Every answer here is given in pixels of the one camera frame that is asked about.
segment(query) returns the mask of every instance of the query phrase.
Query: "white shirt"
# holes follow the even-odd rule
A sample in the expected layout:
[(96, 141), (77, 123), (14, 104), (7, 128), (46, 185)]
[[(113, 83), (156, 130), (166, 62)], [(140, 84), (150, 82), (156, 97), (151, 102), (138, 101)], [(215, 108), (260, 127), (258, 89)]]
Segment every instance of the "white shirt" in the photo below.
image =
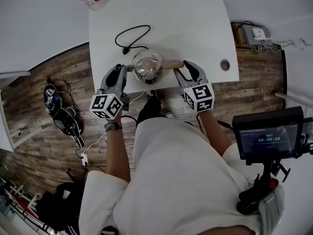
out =
[(122, 235), (197, 235), (235, 225), (261, 234), (259, 214), (244, 216), (236, 205), (263, 166), (246, 166), (236, 144), (221, 157), (197, 128), (152, 118), (137, 127), (134, 165), (129, 184), (98, 171), (88, 174), (81, 235), (99, 235), (108, 225)]

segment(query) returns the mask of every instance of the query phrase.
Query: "sneaker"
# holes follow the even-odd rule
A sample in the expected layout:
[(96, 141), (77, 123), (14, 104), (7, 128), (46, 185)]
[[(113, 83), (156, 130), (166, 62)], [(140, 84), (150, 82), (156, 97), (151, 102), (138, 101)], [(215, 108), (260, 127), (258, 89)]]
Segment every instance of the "sneaker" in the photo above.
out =
[(172, 112), (167, 112), (165, 115), (167, 118), (174, 118), (174, 115)]
[(150, 98), (152, 96), (156, 96), (157, 97), (157, 91), (156, 90), (146, 91), (146, 94), (147, 94), (148, 98)]

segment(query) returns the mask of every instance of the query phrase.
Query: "red object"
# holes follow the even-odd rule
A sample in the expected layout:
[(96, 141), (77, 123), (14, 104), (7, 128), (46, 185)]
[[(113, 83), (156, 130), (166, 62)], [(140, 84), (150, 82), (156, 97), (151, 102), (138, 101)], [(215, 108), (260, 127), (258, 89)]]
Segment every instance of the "red object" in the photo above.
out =
[(31, 215), (35, 219), (38, 219), (38, 217), (36, 217), (35, 214), (28, 208), (28, 204), (24, 200), (22, 200), (20, 197), (14, 194), (12, 195), (12, 197), (25, 212), (27, 212), (29, 215)]
[(270, 182), (270, 184), (269, 184), (269, 188), (270, 188), (270, 189), (275, 189), (275, 188), (276, 188), (276, 182), (272, 180), (272, 181)]

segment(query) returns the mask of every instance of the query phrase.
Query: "wooden kettle handle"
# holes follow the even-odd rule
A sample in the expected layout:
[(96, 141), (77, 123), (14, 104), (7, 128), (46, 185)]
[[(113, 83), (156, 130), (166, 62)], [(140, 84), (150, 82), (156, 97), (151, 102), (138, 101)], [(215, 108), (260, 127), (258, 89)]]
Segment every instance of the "wooden kettle handle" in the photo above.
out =
[(170, 60), (165, 59), (162, 61), (163, 69), (176, 69), (176, 68), (183, 68), (185, 66), (182, 60)]

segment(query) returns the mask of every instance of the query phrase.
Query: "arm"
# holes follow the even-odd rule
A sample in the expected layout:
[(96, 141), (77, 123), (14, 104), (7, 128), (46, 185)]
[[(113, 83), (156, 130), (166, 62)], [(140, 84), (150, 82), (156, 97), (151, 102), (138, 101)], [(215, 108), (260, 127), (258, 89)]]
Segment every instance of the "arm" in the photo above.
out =
[(216, 118), (210, 111), (199, 112), (199, 116), (203, 123), (207, 137), (211, 143), (211, 146), (223, 156), (224, 152), (231, 146), (231, 141), (225, 134), (225, 132), (217, 123)]
[[(121, 123), (122, 110), (114, 120), (108, 120), (108, 123)], [(108, 131), (107, 140), (107, 174), (123, 179), (126, 182), (131, 181), (129, 169), (129, 160), (123, 138), (123, 130)]]

